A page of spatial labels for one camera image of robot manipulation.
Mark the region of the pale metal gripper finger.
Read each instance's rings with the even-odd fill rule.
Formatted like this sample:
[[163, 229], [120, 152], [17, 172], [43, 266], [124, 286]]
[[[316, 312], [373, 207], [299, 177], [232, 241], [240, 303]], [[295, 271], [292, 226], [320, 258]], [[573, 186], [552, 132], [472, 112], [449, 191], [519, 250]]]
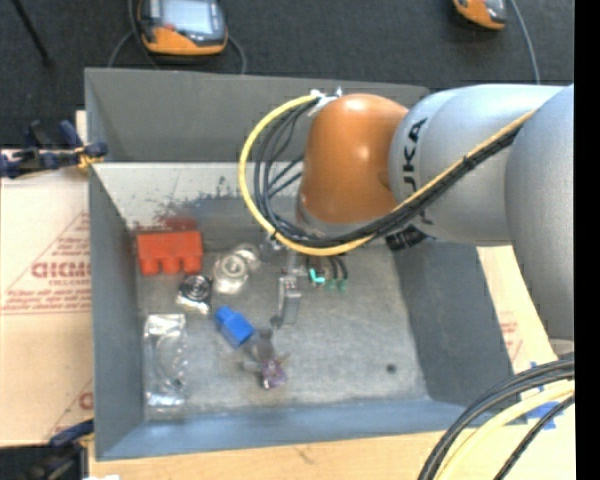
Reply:
[[280, 276], [277, 280], [277, 309], [270, 322], [274, 328], [281, 328], [285, 320], [286, 304], [286, 277]]
[[285, 282], [284, 290], [284, 324], [293, 325], [297, 322], [302, 292], [295, 279]]

